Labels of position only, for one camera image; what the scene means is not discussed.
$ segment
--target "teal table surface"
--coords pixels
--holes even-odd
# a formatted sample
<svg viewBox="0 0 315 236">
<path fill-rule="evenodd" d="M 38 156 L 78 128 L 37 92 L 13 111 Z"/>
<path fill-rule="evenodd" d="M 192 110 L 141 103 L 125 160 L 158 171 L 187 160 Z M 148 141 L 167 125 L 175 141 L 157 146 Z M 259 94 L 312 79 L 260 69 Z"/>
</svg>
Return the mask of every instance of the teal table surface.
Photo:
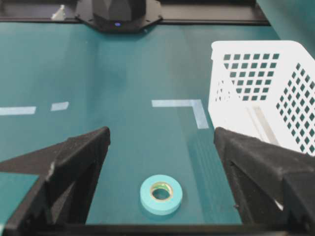
<svg viewBox="0 0 315 236">
<path fill-rule="evenodd" d="M 6 222 L 36 180 L 35 175 L 0 172 L 0 236 Z"/>
<path fill-rule="evenodd" d="M 281 40 L 301 43 L 315 58 L 315 1 L 257 1 Z"/>
<path fill-rule="evenodd" d="M 272 27 L 155 26 L 108 35 L 85 25 L 1 23 L 0 160 L 108 126 L 112 144 L 87 223 L 241 223 L 207 112 L 211 43 L 277 39 Z M 200 100 L 209 128 L 198 129 L 191 107 L 152 106 L 166 99 Z M 19 112 L 28 115 L 13 115 Z M 156 174 L 183 189 L 169 216 L 140 204 L 141 183 Z"/>
</svg>

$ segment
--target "black mount plate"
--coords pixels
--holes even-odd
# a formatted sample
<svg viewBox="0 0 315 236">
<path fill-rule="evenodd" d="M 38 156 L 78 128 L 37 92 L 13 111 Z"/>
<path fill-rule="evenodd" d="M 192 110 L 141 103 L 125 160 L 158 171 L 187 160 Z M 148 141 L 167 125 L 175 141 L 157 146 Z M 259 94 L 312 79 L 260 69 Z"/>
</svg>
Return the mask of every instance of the black mount plate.
<svg viewBox="0 0 315 236">
<path fill-rule="evenodd" d="M 134 33 L 139 32 L 144 27 L 162 20 L 161 3 L 156 0 L 147 1 L 147 12 L 143 17 L 131 22 L 118 21 L 97 21 L 92 11 L 92 1 L 79 0 L 76 9 L 76 18 L 83 23 L 96 28 L 102 32 L 112 33 Z"/>
</svg>

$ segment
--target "white tape line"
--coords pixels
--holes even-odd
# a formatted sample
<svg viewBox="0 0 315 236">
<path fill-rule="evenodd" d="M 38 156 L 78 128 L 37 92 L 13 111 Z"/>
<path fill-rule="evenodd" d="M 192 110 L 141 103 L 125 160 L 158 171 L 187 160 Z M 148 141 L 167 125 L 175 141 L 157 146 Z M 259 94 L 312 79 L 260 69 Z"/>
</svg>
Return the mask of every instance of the white tape line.
<svg viewBox="0 0 315 236">
<path fill-rule="evenodd" d="M 2 235 L 3 229 L 4 229 L 4 225 L 0 224 L 0 236 Z"/>
<path fill-rule="evenodd" d="M 55 111 L 63 111 L 67 110 L 69 106 L 69 102 L 58 102 L 58 103 L 53 103 L 51 104 L 51 109 L 50 111 L 55 112 Z"/>
<path fill-rule="evenodd" d="M 195 119 L 198 129 L 209 129 L 205 110 L 203 109 L 201 100 L 191 100 L 192 110 L 195 114 Z"/>
<path fill-rule="evenodd" d="M 0 107 L 0 116 L 33 115 L 36 107 Z"/>
<path fill-rule="evenodd" d="M 206 114 L 198 100 L 152 100 L 153 107 L 192 107 L 198 129 L 208 129 Z"/>
</svg>

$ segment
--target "teal tape roll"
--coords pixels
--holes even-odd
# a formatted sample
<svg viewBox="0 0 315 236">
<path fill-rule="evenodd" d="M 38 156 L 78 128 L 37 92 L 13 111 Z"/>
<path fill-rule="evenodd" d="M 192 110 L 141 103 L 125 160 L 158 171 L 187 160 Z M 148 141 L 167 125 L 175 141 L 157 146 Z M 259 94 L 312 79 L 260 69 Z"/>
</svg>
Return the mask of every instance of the teal tape roll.
<svg viewBox="0 0 315 236">
<path fill-rule="evenodd" d="M 168 215 L 177 210 L 183 198 L 181 185 L 172 177 L 155 175 L 140 188 L 142 206 L 155 215 Z"/>
</svg>

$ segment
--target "black frame rail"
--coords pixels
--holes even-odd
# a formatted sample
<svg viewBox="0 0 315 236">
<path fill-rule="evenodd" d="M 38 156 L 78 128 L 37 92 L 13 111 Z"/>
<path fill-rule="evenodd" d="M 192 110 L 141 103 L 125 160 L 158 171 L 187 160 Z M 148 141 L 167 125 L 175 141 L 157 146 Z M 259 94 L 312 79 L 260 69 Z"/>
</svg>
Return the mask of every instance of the black frame rail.
<svg viewBox="0 0 315 236">
<path fill-rule="evenodd" d="M 256 0 L 159 0 L 158 24 L 223 24 L 269 26 Z M 0 22 L 81 23 L 76 18 L 78 0 L 0 0 Z M 66 19 L 51 17 L 65 5 Z"/>
</svg>

